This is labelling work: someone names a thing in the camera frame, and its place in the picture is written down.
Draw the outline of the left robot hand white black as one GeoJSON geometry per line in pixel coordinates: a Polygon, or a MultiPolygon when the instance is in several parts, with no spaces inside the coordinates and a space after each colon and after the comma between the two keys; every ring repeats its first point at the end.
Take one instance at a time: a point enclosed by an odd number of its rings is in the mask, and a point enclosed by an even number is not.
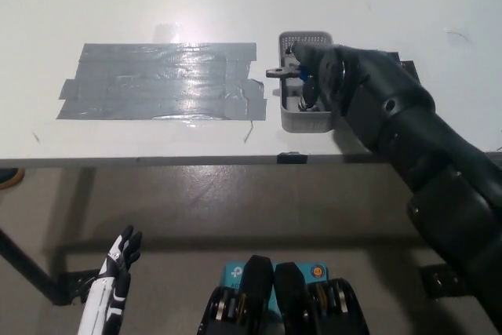
{"type": "Polygon", "coordinates": [[[130,268],[140,258],[142,233],[129,225],[116,238],[90,287],[78,335],[115,335],[122,327],[130,268]]]}

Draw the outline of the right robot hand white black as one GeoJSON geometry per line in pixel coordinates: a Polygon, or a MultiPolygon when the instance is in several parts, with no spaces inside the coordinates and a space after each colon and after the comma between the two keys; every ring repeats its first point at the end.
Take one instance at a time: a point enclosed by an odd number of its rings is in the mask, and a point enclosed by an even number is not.
{"type": "Polygon", "coordinates": [[[346,47],[296,41],[289,51],[299,63],[299,78],[303,82],[299,109],[322,107],[325,111],[337,111],[350,67],[346,47]]]}

